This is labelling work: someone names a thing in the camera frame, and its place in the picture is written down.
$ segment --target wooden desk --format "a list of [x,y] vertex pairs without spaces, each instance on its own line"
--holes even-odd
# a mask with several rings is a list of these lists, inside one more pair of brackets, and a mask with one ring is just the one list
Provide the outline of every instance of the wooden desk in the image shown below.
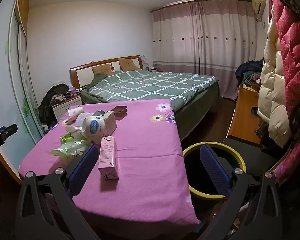
[[259,125],[259,118],[251,114],[253,106],[258,106],[258,92],[240,86],[228,138],[246,141],[252,145],[260,143],[259,137],[255,134]]

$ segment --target pink curtain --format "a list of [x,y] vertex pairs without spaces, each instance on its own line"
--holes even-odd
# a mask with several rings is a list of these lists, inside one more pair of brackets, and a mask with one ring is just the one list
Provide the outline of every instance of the pink curtain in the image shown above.
[[153,12],[154,66],[216,76],[220,94],[237,97],[235,71],[254,60],[257,26],[251,2],[205,0]]

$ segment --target clothes pile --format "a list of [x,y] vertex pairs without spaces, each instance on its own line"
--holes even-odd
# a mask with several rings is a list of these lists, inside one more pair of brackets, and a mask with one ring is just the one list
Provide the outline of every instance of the clothes pile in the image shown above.
[[248,61],[238,67],[235,77],[238,80],[238,86],[241,83],[250,85],[251,82],[257,83],[260,79],[263,59],[259,61]]
[[258,116],[283,148],[284,156],[273,169],[283,184],[295,170],[300,172],[300,7],[295,0],[272,1]]
[[53,127],[57,124],[57,119],[52,110],[52,106],[67,100],[77,93],[74,87],[69,88],[66,84],[53,86],[44,96],[39,106],[39,118],[42,123],[48,127]]

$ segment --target white wall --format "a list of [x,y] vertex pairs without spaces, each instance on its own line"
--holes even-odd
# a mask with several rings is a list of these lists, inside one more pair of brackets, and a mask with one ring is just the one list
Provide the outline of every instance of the white wall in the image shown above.
[[29,11],[27,51],[38,104],[69,69],[90,61],[145,55],[152,65],[152,14],[103,2],[69,2]]
[[[256,54],[256,60],[260,60],[263,58],[263,52],[265,50],[266,46],[266,40],[267,40],[267,31],[269,26],[269,0],[266,0],[266,7],[263,11],[263,15],[261,18],[262,22],[258,22],[258,40],[257,40],[257,54]],[[264,27],[263,23],[266,23],[265,29],[266,33],[264,33]]]

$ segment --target sliding wardrobe door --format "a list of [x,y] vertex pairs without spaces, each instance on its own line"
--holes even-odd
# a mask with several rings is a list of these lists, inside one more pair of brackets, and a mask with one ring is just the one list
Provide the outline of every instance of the sliding wardrobe door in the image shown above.
[[27,57],[27,44],[26,44],[26,35],[23,31],[23,27],[19,25],[18,32],[18,51],[19,51],[19,65],[20,65],[20,74],[23,84],[23,89],[25,96],[29,105],[30,113],[34,119],[35,125],[37,126],[40,135],[43,137],[43,128],[42,123],[39,119],[39,107],[37,101],[34,97],[34,91],[32,87],[31,77],[29,73],[28,57]]
[[16,24],[15,19],[12,20],[12,17],[14,18],[14,4],[15,0],[3,0],[0,3],[0,127],[8,127],[15,123],[18,126],[18,131],[8,137],[5,143],[0,146],[0,156],[5,168],[17,181],[20,181],[19,165],[35,146],[35,143],[20,112],[19,102],[22,102],[24,97],[19,98],[18,102],[16,101],[16,88],[12,86],[10,77],[9,59],[11,59],[11,62],[13,60],[11,68],[13,68],[14,83],[17,79],[21,80],[18,67],[18,43],[16,40],[18,24]]
[[16,98],[18,109],[22,116],[24,122],[24,128],[29,133],[33,142],[36,144],[42,138],[42,135],[35,123],[35,120],[31,114],[30,105],[26,98],[25,91],[22,84],[20,67],[19,67],[19,53],[18,53],[18,33],[19,33],[19,23],[13,11],[11,22],[10,22],[10,32],[8,39],[8,48],[9,48],[9,68],[10,68],[10,77],[13,92]]

